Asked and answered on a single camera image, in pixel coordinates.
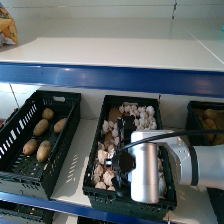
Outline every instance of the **mushroom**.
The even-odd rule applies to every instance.
[[[108,124],[109,124],[109,127],[110,128],[113,128],[114,127],[114,122],[113,121],[109,121]]]
[[[95,186],[98,182],[100,182],[100,176],[98,174],[94,174],[93,179],[91,180],[91,185]]]
[[[94,170],[94,175],[95,174],[98,174],[99,176],[101,176],[103,174],[103,167],[100,164],[98,164],[98,166]]]
[[[99,189],[107,189],[106,185],[104,184],[104,182],[98,182],[95,186],[95,188],[99,188]]]
[[[114,129],[117,129],[117,123],[114,123]]]
[[[103,126],[102,126],[103,134],[106,134],[109,131],[109,123],[108,121],[104,120]]]
[[[166,193],[166,181],[163,177],[159,178],[159,196],[164,196]]]
[[[140,124],[139,120],[138,119],[135,119],[134,122],[135,122],[135,126],[138,127],[139,124]]]
[[[102,149],[98,151],[98,160],[101,164],[104,164],[104,160],[108,158],[108,152]]]
[[[155,110],[154,110],[154,108],[153,108],[152,106],[148,106],[148,107],[146,108],[146,113],[147,113],[149,116],[154,116],[154,114],[155,114]]]
[[[142,125],[145,128],[147,128],[149,126],[148,118],[140,118],[139,123],[140,123],[140,125]]]
[[[163,166],[162,166],[161,159],[157,158],[157,161],[158,161],[158,171],[162,172],[163,171]]]
[[[136,105],[131,105],[131,110],[132,110],[132,111],[137,110],[137,106],[136,106]]]
[[[107,188],[107,190],[109,190],[109,191],[115,191],[115,188],[113,186],[110,186],[110,187]]]
[[[135,113],[136,117],[139,117],[140,116],[140,113],[139,113],[139,111],[137,109],[134,110],[134,113]]]
[[[105,147],[104,147],[104,144],[98,142],[98,150],[100,149],[105,150]]]
[[[137,127],[137,130],[144,130],[144,127],[140,124],[140,125]]]
[[[123,106],[123,105],[119,107],[119,111],[120,111],[122,114],[124,113],[124,106]]]
[[[116,138],[116,137],[118,136],[118,130],[117,130],[117,129],[114,129],[114,130],[112,131],[112,136],[113,136],[114,138]]]
[[[150,122],[151,121],[156,121],[156,119],[153,116],[151,116],[151,115],[149,115],[148,119],[149,119]]]
[[[127,106],[125,106],[124,107],[124,111],[126,112],[126,113],[129,113],[130,112],[130,105],[127,105]]]
[[[134,116],[134,117],[136,117],[136,114],[134,113],[134,111],[133,110],[130,110],[130,116]]]
[[[150,129],[151,130],[156,130],[156,128],[157,128],[157,124],[156,124],[155,121],[151,121],[150,124],[149,124],[149,126],[150,126]]]
[[[139,113],[141,113],[141,112],[145,112],[145,107],[139,107],[139,108],[138,108],[138,111],[139,111]]]
[[[119,144],[119,137],[114,138],[114,145],[118,145]]]
[[[115,174],[112,170],[108,170],[103,175],[103,181],[107,186],[112,186],[111,179],[115,177]]]
[[[114,156],[115,150],[112,149],[109,153],[108,153],[108,159],[112,159]]]

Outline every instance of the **crate slot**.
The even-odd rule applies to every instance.
[[[8,145],[8,147],[10,147],[10,144],[9,144],[8,140],[6,140],[6,144]]]
[[[11,144],[13,144],[13,141],[12,141],[11,137],[9,137],[9,141],[11,142]]]
[[[3,151],[3,149],[1,147],[0,147],[0,151],[1,151],[2,155],[5,154],[5,152]]]
[[[3,147],[4,147],[5,151],[7,151],[7,147],[5,146],[5,144],[3,144]]]
[[[15,135],[15,132],[14,132],[13,130],[11,130],[11,132],[10,132],[10,133],[11,133],[11,135],[12,135],[13,139],[14,139],[14,140],[16,140],[16,135]]]
[[[18,128],[16,128],[16,130],[17,130],[17,133],[18,133],[18,134],[20,134],[20,131],[19,131],[19,129],[18,129]]]
[[[23,123],[21,120],[19,120],[19,124],[20,124],[20,127],[22,128],[22,130],[24,129],[24,126],[23,126]]]

